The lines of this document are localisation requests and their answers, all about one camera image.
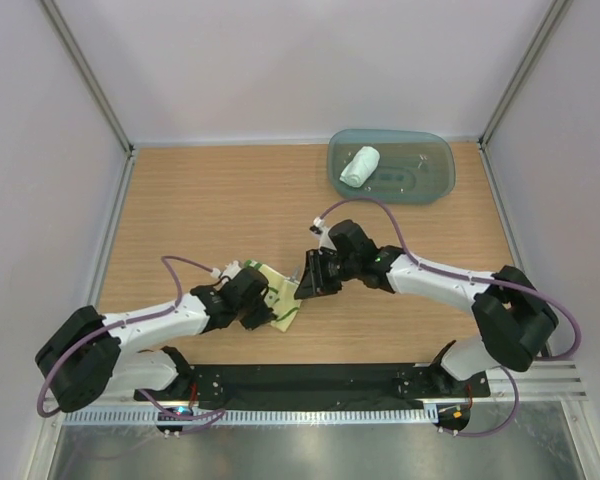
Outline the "green patterned towel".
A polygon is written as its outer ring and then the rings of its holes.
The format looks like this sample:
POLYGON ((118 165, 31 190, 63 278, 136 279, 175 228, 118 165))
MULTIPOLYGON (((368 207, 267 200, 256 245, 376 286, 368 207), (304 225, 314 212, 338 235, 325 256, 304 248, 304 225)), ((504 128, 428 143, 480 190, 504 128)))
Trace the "green patterned towel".
POLYGON ((265 303, 269 306, 275 318, 270 325, 280 332, 287 332, 301 307, 301 300, 294 295, 299 281, 293 277, 285 276, 269 265, 249 259, 245 266, 253 267, 262 273, 268 280, 269 291, 265 297, 265 303))

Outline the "teal transparent plastic basin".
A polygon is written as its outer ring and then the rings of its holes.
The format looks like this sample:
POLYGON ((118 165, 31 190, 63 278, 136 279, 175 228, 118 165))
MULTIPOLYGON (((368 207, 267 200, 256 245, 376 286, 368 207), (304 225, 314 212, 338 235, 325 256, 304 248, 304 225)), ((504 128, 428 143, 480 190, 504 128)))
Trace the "teal transparent plastic basin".
POLYGON ((451 147, 425 132, 342 130, 329 141, 326 171, 341 197, 372 197, 390 204, 430 204, 448 195, 456 183, 451 147), (378 165, 364 183, 350 186, 341 174, 365 147, 378 152, 378 165))

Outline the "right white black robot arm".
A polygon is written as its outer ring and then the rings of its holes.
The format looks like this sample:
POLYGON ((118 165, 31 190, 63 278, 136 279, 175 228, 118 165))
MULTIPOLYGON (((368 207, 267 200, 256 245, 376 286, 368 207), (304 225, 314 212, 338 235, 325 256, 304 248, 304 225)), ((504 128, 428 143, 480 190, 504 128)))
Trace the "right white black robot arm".
POLYGON ((450 276, 430 272, 395 246, 369 253, 340 253, 321 247, 306 252, 305 268, 294 298, 334 295, 345 281, 356 279, 371 289, 429 298, 473 317, 478 333, 449 342, 412 380, 414 386, 455 396, 474 375, 496 367, 529 369, 558 326, 546 300, 517 268, 488 274, 486 284, 467 271, 450 276))

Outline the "light mint green towel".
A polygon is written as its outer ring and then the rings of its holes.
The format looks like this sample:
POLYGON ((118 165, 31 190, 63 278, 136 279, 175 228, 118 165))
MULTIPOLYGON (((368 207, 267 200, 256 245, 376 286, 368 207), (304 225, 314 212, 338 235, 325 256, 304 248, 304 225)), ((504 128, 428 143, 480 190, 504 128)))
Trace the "light mint green towel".
POLYGON ((345 166, 339 180, 352 188, 360 188, 378 167, 380 153, 372 146, 363 146, 345 166))

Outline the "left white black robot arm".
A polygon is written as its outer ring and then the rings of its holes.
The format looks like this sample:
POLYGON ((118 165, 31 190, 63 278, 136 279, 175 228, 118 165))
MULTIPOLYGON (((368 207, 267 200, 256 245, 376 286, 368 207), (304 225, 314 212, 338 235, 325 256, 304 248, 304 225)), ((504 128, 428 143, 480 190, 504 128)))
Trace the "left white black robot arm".
POLYGON ((224 329, 235 320, 249 330, 275 320, 265 302, 268 293, 266 287, 245 293, 203 285, 178 300, 131 312, 103 315, 92 305, 79 308, 35 355, 44 377, 38 414, 49 418, 90 405, 142 350, 224 329))

